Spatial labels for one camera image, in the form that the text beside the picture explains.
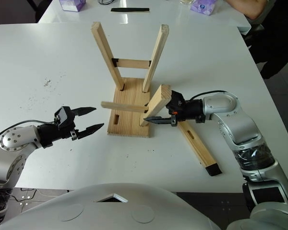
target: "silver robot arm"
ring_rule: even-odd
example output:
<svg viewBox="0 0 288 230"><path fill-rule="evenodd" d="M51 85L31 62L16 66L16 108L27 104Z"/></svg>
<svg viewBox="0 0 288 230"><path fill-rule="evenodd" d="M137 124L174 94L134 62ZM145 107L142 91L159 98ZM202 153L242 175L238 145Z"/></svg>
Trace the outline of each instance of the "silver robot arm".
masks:
<svg viewBox="0 0 288 230"><path fill-rule="evenodd" d="M227 92L203 98L206 119L218 123L240 165L249 209L262 202L288 204L288 179L271 154L255 122L242 110L238 98Z"/></svg>
<svg viewBox="0 0 288 230"><path fill-rule="evenodd" d="M92 107L71 110L63 106L55 113L53 122L38 127L11 127L0 133L0 223L7 211L7 202L18 182L29 155L36 149L52 146L61 138L81 139L93 134L103 124L88 127L79 132L73 122L76 115L85 115L95 110Z"/></svg>

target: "wooden stick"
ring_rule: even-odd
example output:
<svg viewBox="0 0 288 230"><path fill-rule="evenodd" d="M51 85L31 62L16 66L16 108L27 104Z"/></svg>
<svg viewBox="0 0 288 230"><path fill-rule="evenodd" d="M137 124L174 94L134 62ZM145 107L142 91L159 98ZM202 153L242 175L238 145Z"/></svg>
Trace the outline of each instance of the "wooden stick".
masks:
<svg viewBox="0 0 288 230"><path fill-rule="evenodd" d="M111 76L114 79L116 87L119 90L122 90L124 88L124 81L122 77L120 76L120 72L118 68L114 67L113 65L113 62L112 62L113 54L111 52L109 43L107 41L107 38L105 36L104 30L102 29L101 24L99 22L93 23L91 31L97 42L100 52L107 64L107 67L111 73Z"/></svg>
<svg viewBox="0 0 288 230"><path fill-rule="evenodd" d="M170 85L160 85L152 99L148 103L148 111L146 114L142 114L140 118L140 126L146 126L148 124L144 118L154 116L166 106L172 98L172 90Z"/></svg>
<svg viewBox="0 0 288 230"><path fill-rule="evenodd" d="M120 104L114 102L101 102L101 107L106 109L116 109L120 111L129 111L129 112L136 112L136 113L145 113L148 111L147 106L139 106L133 104Z"/></svg>
<svg viewBox="0 0 288 230"><path fill-rule="evenodd" d="M144 79L143 88L142 88L143 92L148 92L149 90L150 82L153 79L164 44L168 38L168 32L169 32L168 25L162 24L158 33L155 48L153 50L150 67Z"/></svg>
<svg viewBox="0 0 288 230"><path fill-rule="evenodd" d="M191 146L193 152L196 154L201 165L203 165L208 171L209 175L215 176L221 174L222 172L216 160L210 154L206 146L201 141L200 137L191 127L191 125L187 121L181 121L178 122L178 128L188 141L189 145Z"/></svg>
<svg viewBox="0 0 288 230"><path fill-rule="evenodd" d="M116 62L117 67L136 68L136 69L149 69L150 61L146 60L133 60L121 59Z"/></svg>

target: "floor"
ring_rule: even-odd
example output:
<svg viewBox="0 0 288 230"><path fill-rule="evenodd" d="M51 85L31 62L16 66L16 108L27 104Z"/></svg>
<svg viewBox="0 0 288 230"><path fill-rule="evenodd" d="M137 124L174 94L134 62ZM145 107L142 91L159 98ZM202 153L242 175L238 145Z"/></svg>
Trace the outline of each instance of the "floor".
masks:
<svg viewBox="0 0 288 230"><path fill-rule="evenodd" d="M34 1L36 4L41 2L41 0ZM34 22L35 12L26 0L0 0L0 24ZM277 75L265 80L265 83L288 131L288 64ZM67 190L15 188L13 195L16 199L9 200L9 209L4 221L67 192ZM242 194L178 193L177 195L207 215L221 229L226 229L226 226L234 220L249 217Z"/></svg>

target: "small box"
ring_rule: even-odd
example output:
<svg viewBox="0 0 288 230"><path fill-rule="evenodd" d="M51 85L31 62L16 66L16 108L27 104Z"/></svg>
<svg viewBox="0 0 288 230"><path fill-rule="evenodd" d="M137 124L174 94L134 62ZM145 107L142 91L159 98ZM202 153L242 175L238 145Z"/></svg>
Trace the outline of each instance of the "small box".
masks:
<svg viewBox="0 0 288 230"><path fill-rule="evenodd" d="M79 12L84 6L86 0L60 0L61 7L64 11Z"/></svg>
<svg viewBox="0 0 288 230"><path fill-rule="evenodd" d="M191 6L191 10L206 15L212 14L216 6L216 0L195 0Z"/></svg>

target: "white table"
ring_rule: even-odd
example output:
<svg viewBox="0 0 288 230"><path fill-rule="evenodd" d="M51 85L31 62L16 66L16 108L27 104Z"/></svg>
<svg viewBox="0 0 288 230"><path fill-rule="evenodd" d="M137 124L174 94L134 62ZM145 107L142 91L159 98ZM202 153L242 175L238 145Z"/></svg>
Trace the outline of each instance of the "white table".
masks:
<svg viewBox="0 0 288 230"><path fill-rule="evenodd" d="M90 137L60 140L28 158L18 187L77 189L91 184L132 182L177 192L242 192L239 166L217 124L193 124L223 174L208 175L177 128L152 125L152 138L107 135L115 84L90 31L90 23L0 25L0 131L27 119L51 121L62 105L95 106L75 120L83 130L105 126ZM149 59L157 25L103 23L114 57ZM144 77L144 69L123 69ZM271 96L235 27L170 26L152 82L152 92L170 84L186 99L227 90L257 123L288 176L288 134ZM166 109L160 113L167 116Z"/></svg>
<svg viewBox="0 0 288 230"><path fill-rule="evenodd" d="M39 23L69 23L94 21L112 24L163 23L171 25L215 23L237 26L242 34L247 34L251 26L245 16L223 0L218 0L212 15L207 16L190 10L191 5L180 4L179 0L116 0L110 5L100 5L97 0L86 0L80 12L63 11L59 0L53 0ZM115 7L145 7L147 13L111 12Z"/></svg>

